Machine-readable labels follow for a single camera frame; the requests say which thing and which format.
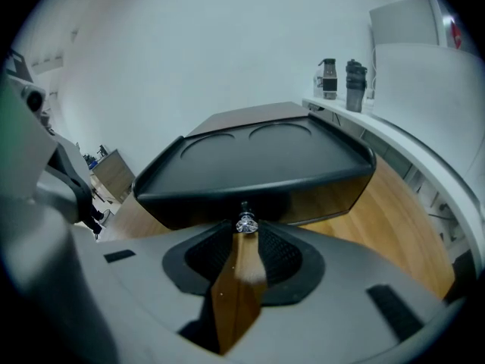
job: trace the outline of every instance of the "white wall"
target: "white wall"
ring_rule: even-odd
[[[369,10],[398,0],[116,0],[77,42],[59,102],[84,152],[118,148],[138,174],[210,115],[311,92],[336,58],[372,71]]]

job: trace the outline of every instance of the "camera lens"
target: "camera lens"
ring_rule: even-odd
[[[27,97],[27,105],[32,112],[37,112],[42,106],[42,95],[39,92],[33,91]]]

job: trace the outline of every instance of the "red object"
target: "red object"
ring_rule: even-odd
[[[452,21],[452,36],[453,36],[453,40],[455,41],[455,47],[459,49],[460,46],[462,45],[462,32],[460,31],[460,29],[458,28],[458,26],[455,24],[454,21]]]

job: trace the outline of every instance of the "white shelf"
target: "white shelf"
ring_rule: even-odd
[[[369,130],[405,156],[448,202],[470,245],[477,276],[485,266],[485,236],[478,202],[461,178],[433,151],[404,130],[374,117],[368,106],[362,113],[347,111],[342,99],[307,97],[302,104],[318,105]]]

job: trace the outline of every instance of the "black tray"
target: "black tray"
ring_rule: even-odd
[[[133,182],[168,228],[235,218],[289,224],[345,213],[376,166],[371,149],[315,114],[179,137]]]

